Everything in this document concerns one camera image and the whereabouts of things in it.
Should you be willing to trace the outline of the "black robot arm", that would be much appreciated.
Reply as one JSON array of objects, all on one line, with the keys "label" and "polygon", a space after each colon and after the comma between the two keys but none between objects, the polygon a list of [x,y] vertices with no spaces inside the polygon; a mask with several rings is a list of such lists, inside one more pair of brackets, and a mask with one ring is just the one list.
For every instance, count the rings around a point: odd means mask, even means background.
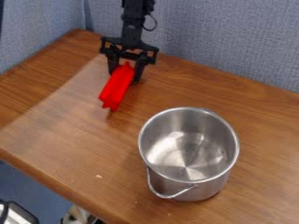
[{"label": "black robot arm", "polygon": [[149,45],[142,40],[143,30],[146,28],[146,17],[153,16],[155,10],[155,0],[122,0],[123,8],[123,28],[119,37],[103,36],[99,52],[107,56],[109,72],[113,74],[119,66],[122,59],[135,62],[133,83],[141,81],[146,66],[155,64],[159,48]]}]

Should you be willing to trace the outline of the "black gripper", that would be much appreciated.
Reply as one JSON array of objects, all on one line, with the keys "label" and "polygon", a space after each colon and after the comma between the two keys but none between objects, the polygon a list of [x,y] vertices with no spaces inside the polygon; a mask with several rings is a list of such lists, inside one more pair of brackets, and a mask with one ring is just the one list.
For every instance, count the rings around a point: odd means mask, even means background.
[{"label": "black gripper", "polygon": [[[101,39],[102,46],[99,51],[107,55],[109,72],[111,74],[119,66],[121,58],[137,60],[134,83],[141,81],[147,63],[154,64],[157,62],[157,55],[159,53],[159,49],[142,40],[142,34],[142,26],[125,25],[122,35],[118,38],[103,37]],[[145,57],[141,54],[130,52],[130,50],[141,50]]]}]

